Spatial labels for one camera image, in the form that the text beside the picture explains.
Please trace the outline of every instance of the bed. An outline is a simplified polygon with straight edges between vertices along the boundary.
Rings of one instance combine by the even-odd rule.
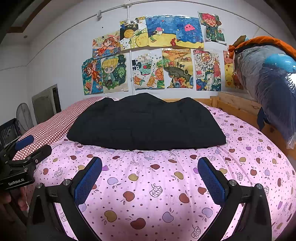
[[[227,179],[245,186],[264,186],[273,240],[291,220],[296,210],[296,180],[286,156],[293,157],[294,151],[285,148],[273,127],[266,125],[262,132],[256,129],[258,103],[225,93],[196,99],[224,132],[226,144],[222,146],[126,151],[69,141],[66,134],[75,119],[99,100],[101,97],[79,101],[24,135],[32,134],[35,142],[18,152],[15,159],[44,144],[52,146],[52,155],[35,171],[36,182],[27,188],[28,201],[37,182],[60,184],[98,156],[103,162],[101,175],[79,209],[102,240],[197,240],[220,209],[196,168],[199,157],[206,156]],[[57,204],[56,208],[67,234],[75,238],[61,207]],[[242,209],[240,205],[224,238],[232,234]]]

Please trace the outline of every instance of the blue gripper pad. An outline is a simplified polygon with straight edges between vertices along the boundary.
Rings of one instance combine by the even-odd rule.
[[[74,190],[74,202],[76,206],[85,203],[85,200],[102,171],[102,161],[100,158],[97,157],[93,164],[89,164],[84,168],[84,170],[81,170],[86,170],[86,173]]]
[[[223,206],[225,203],[225,189],[203,158],[198,160],[197,169],[214,203]]]

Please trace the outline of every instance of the red checkered pillow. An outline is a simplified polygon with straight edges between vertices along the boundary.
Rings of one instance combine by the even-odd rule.
[[[13,158],[14,160],[22,160],[35,150],[45,144],[52,144],[59,141],[66,135],[70,127],[73,125],[76,118],[90,105],[103,99],[104,97],[91,97],[76,102],[69,106],[60,113],[57,113],[49,120],[36,125],[32,129],[28,130],[20,139],[27,137],[28,135],[34,136],[34,142],[28,145],[26,148],[18,151]]]

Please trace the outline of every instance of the screw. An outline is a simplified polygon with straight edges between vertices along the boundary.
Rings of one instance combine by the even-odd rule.
[[[43,183],[37,183],[36,187],[37,187],[37,188],[41,188],[42,185],[43,185]]]
[[[263,188],[263,186],[262,186],[261,184],[259,184],[259,183],[256,185],[256,187],[257,187],[258,189],[262,189],[262,188]]]
[[[230,181],[229,181],[229,184],[230,184],[231,186],[236,186],[237,182],[236,182],[236,180],[230,180]]]
[[[63,184],[65,186],[68,186],[70,183],[71,183],[71,180],[70,179],[66,179],[66,180],[63,181]]]

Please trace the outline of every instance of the pink bedsheet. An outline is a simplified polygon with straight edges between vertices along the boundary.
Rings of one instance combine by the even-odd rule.
[[[197,240],[217,215],[197,161],[206,156],[214,167],[240,185],[264,186],[273,239],[295,212],[295,170],[286,156],[261,132],[242,120],[207,108],[227,137],[227,144],[198,150],[125,151],[83,146],[66,136],[52,144],[52,155],[35,172],[36,182],[57,185],[73,178],[93,156],[103,171],[86,202],[79,206],[103,241]],[[30,199],[34,185],[28,187]],[[239,205],[225,238],[242,211]],[[75,237],[57,205],[68,235]]]

